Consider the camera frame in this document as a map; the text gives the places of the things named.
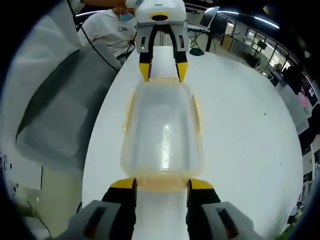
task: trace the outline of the transparent plastic box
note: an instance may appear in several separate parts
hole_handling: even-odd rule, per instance
[[[138,187],[185,188],[204,167],[197,104],[180,82],[142,82],[132,98],[121,166]]]

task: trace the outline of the gray fabric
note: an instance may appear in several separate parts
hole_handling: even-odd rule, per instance
[[[94,45],[121,68],[105,44]],[[43,166],[82,171],[96,118],[117,73],[90,45],[67,57],[28,104],[17,135],[19,152]]]

